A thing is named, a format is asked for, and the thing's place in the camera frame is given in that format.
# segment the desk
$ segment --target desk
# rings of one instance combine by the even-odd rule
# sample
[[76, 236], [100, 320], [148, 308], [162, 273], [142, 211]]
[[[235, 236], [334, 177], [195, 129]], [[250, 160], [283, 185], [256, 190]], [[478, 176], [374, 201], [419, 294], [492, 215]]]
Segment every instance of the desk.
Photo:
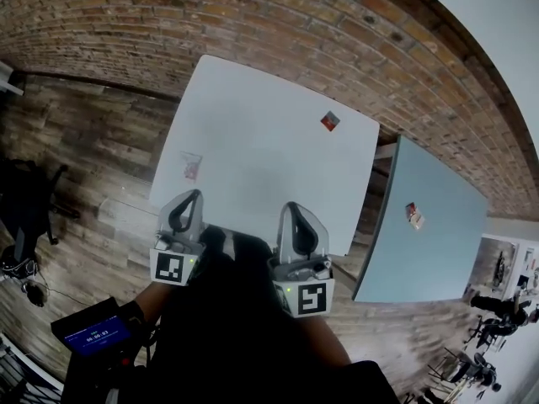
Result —
[[[416, 231], [406, 205], [425, 218]], [[427, 151], [399, 137], [380, 219], [354, 300], [419, 302], [462, 297], [478, 253], [487, 200]]]
[[[328, 111], [340, 119], [333, 131], [321, 123]], [[200, 189], [205, 223], [274, 246], [281, 209], [293, 200], [318, 217], [329, 251], [342, 256], [359, 220], [378, 129], [308, 88], [202, 56], [168, 133], [150, 201], [161, 208]], [[189, 160], [200, 161], [198, 172], [186, 171]]]

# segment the wooden floor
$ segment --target wooden floor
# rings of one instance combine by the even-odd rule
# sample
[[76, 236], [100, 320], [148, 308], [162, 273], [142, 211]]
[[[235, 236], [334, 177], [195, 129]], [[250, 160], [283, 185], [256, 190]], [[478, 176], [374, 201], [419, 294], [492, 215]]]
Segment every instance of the wooden floor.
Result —
[[[0, 96], [0, 148], [11, 158], [30, 159], [53, 173], [60, 163], [70, 169], [58, 184], [58, 196], [78, 208], [77, 222], [55, 218], [61, 242], [41, 238], [41, 271], [54, 290], [83, 304], [114, 296], [131, 300], [148, 284], [148, 248], [156, 223], [148, 204], [151, 181], [176, 103], [114, 88], [28, 77], [22, 98]], [[382, 202], [387, 163], [376, 163], [366, 205], [358, 224], [358, 242], [336, 263], [357, 275]], [[11, 241], [0, 231], [0, 249]], [[488, 282], [497, 248], [480, 253], [473, 277]], [[45, 308], [32, 306], [19, 285], [0, 284], [0, 328], [59, 379], [69, 353], [52, 336], [50, 323], [83, 306], [51, 292]], [[358, 304], [338, 284], [328, 322], [353, 360], [373, 359], [395, 391], [420, 388], [427, 363], [444, 346], [460, 348], [474, 322], [459, 300], [422, 304]]]

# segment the brick wall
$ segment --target brick wall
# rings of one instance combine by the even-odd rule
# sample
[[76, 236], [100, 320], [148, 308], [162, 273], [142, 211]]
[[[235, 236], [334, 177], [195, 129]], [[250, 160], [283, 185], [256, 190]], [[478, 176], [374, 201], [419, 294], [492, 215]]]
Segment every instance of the brick wall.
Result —
[[1, 0], [0, 58], [27, 72], [181, 96], [203, 54], [298, 82], [427, 148], [539, 220], [536, 156], [510, 92], [434, 0]]

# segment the blue table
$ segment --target blue table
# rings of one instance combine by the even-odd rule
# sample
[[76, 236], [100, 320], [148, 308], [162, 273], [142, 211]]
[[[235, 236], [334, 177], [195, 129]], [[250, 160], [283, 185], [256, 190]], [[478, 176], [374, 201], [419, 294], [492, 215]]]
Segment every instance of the blue table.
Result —
[[[425, 218], [415, 230], [406, 205]], [[357, 302], [462, 297], [486, 225], [488, 201], [444, 163], [400, 136], [382, 211], [360, 272]]]

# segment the blue screen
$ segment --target blue screen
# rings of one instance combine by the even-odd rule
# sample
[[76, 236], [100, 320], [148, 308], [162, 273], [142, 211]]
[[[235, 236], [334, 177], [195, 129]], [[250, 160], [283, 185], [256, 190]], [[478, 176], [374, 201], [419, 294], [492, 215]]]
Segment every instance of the blue screen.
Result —
[[87, 327], [66, 337], [66, 342], [78, 354], [89, 356], [129, 338], [131, 334], [118, 316]]

